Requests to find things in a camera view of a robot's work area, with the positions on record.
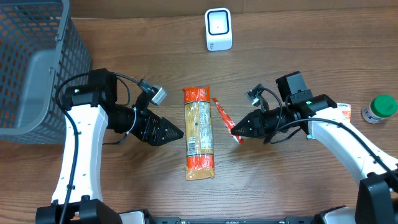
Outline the red stick sachet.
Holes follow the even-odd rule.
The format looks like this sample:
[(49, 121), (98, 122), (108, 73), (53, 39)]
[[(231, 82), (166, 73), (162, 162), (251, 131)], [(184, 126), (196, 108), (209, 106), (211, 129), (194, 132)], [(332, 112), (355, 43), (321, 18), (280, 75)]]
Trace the red stick sachet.
[(231, 130), (235, 127), (235, 123), (233, 122), (231, 117), (226, 113), (224, 108), (220, 105), (218, 99), (212, 98), (212, 101), (214, 102), (214, 104), (221, 116), (221, 119), (223, 120), (224, 125), (229, 132), (229, 135), (239, 144), (244, 144), (244, 139), (241, 136), (232, 134)]

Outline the red spaghetti pasta package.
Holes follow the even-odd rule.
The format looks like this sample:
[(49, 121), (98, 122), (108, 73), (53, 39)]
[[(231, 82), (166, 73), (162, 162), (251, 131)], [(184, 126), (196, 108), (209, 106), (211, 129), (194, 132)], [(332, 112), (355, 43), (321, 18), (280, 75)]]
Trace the red spaghetti pasta package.
[(183, 91), (187, 143), (186, 179), (214, 178), (210, 88), (186, 87)]

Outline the orange tissue pack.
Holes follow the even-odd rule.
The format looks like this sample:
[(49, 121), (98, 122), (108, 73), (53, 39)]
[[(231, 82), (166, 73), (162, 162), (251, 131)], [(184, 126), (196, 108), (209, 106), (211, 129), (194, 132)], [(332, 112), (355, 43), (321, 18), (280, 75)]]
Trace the orange tissue pack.
[(337, 103), (337, 107), (342, 111), (345, 118), (351, 121), (351, 105), (348, 103)]

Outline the green lid jar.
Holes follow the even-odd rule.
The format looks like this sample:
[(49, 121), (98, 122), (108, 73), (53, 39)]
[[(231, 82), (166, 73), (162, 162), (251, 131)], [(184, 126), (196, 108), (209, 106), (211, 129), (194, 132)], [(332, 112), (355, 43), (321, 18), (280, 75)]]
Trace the green lid jar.
[(362, 109), (365, 121), (375, 124), (393, 116), (397, 112), (397, 102), (390, 95), (379, 95)]

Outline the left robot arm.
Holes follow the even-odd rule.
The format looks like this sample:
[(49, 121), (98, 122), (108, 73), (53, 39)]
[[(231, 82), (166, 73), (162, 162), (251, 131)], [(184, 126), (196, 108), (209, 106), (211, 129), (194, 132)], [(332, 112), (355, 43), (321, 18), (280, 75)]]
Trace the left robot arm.
[(159, 85), (130, 79), (141, 94), (133, 105), (118, 104), (117, 84), (128, 77), (102, 68), (84, 74), (85, 85), (65, 80), (55, 94), (65, 116), (66, 135), (62, 168), (52, 202), (36, 211), (36, 223), (154, 223), (146, 210), (118, 213), (103, 202), (100, 183), (101, 156), (107, 129), (133, 134), (151, 146), (183, 138), (183, 131), (148, 109), (167, 96)]

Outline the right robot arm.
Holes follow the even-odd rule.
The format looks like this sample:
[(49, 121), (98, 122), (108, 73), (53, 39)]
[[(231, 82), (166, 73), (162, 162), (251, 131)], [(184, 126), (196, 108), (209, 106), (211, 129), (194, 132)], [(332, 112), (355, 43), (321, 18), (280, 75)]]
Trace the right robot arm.
[(261, 84), (248, 91), (257, 109), (247, 114), (231, 133), (262, 138), (269, 143), (277, 133), (297, 128), (321, 142), (343, 164), (357, 183), (355, 208), (332, 207), (309, 223), (397, 223), (397, 159), (374, 145), (344, 116), (329, 96), (313, 96), (299, 71), (278, 78), (279, 107), (264, 108)]

